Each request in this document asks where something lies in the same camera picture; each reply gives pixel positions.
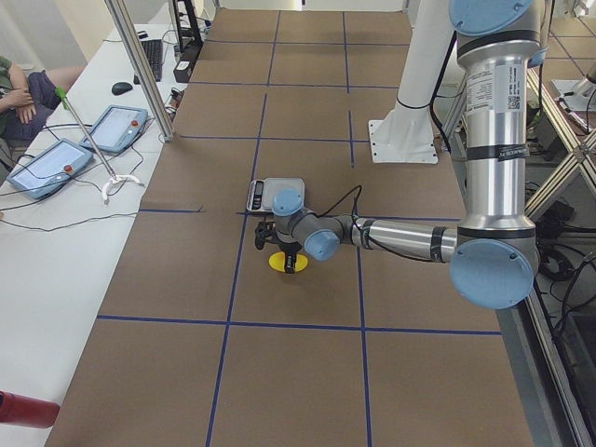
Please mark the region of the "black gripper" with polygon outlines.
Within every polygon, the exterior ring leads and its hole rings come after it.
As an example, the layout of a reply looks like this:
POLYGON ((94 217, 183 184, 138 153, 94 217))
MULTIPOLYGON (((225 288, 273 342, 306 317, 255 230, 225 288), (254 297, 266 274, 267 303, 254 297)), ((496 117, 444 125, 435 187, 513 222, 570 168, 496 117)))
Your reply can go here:
POLYGON ((257 223, 254 231, 254 245, 258 251, 261 251, 266 244, 277 245, 284 252, 284 272, 294 274, 297 263, 298 243, 283 241, 275 228, 273 221, 262 221, 257 223))

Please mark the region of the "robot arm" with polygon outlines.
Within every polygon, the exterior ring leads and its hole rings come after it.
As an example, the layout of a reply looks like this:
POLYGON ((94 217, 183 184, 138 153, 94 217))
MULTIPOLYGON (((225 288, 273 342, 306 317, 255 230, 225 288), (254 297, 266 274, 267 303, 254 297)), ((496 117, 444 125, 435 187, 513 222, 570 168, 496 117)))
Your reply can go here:
POLYGON ((527 72, 542 63, 548 1, 424 1, 420 4, 394 108, 369 124, 375 162, 431 163, 429 121, 451 56, 465 70, 467 199, 456 228, 331 216, 309 210, 300 192, 272 201, 255 245, 278 245, 292 271, 299 251, 324 261, 341 244, 419 262, 446 263, 471 303, 514 306, 530 293, 539 265, 535 225, 525 214, 527 72))

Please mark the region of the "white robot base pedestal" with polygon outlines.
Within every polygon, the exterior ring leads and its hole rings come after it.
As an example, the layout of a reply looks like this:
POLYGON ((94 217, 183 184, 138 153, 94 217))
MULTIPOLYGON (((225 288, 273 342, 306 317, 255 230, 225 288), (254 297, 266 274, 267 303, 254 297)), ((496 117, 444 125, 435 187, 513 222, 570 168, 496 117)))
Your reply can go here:
POLYGON ((420 3, 394 108, 369 122, 374 163, 436 164, 431 104, 454 45, 448 1, 420 3))

